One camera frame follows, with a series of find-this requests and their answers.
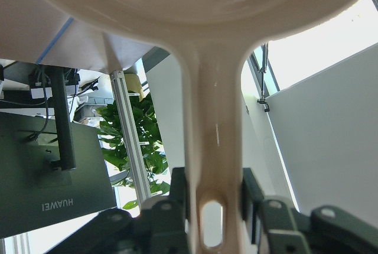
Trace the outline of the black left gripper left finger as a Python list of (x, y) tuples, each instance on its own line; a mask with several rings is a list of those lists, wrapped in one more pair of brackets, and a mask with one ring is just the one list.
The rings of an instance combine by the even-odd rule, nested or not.
[(170, 193), (140, 215), (108, 209), (49, 253), (189, 253), (185, 232), (187, 182), (183, 167), (173, 168)]

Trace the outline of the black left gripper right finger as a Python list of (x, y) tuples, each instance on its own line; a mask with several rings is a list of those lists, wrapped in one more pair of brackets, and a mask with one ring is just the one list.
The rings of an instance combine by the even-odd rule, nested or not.
[(377, 253), (377, 228), (336, 206), (306, 216), (267, 198), (249, 168), (243, 169), (242, 218), (258, 253)]

